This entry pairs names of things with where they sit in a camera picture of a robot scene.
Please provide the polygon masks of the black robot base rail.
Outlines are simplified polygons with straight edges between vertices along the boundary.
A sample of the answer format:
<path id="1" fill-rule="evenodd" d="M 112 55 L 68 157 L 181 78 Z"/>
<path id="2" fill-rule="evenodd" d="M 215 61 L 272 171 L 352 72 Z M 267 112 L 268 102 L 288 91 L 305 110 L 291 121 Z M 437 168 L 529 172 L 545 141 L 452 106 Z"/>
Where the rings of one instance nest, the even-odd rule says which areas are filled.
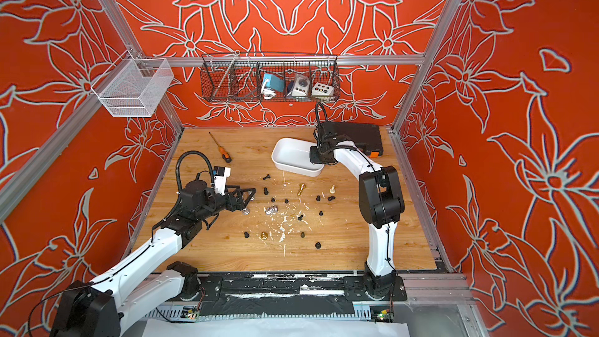
<path id="1" fill-rule="evenodd" d="M 378 295 L 362 271 L 205 272 L 191 298 L 176 296 L 149 314 L 163 321 L 314 318 L 377 321 L 407 300 L 401 278 Z"/>

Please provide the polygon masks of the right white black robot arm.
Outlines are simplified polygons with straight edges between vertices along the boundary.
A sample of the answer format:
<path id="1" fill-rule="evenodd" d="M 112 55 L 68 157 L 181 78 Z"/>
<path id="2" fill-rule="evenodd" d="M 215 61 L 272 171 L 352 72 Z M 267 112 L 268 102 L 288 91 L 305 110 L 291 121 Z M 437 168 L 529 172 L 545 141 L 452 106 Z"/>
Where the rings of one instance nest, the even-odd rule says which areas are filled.
<path id="1" fill-rule="evenodd" d="M 374 159 L 384 154 L 378 126 L 363 123 L 318 123 L 310 161 L 320 165 L 344 165 L 358 182 L 358 205 L 369 228 L 369 251 L 364 284 L 375 298 L 391 292 L 397 271 L 393 260 L 396 229 L 405 201 L 399 172 Z"/>

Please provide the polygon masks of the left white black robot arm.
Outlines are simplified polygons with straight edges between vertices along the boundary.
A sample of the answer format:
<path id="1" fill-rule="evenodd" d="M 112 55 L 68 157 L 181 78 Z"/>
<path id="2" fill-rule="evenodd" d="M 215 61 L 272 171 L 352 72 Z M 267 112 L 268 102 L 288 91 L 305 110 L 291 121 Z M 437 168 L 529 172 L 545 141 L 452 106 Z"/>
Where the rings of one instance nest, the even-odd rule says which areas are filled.
<path id="1" fill-rule="evenodd" d="M 210 229 L 220 212 L 246 209 L 255 193 L 254 188 L 217 188 L 203 180 L 179 188 L 176 203 L 154 225 L 148 241 L 88 284 L 76 281 L 64 291 L 50 334 L 121 336 L 164 301 L 196 296 L 197 269 L 186 263 L 177 261 L 156 280 L 145 279 L 202 229 Z"/>

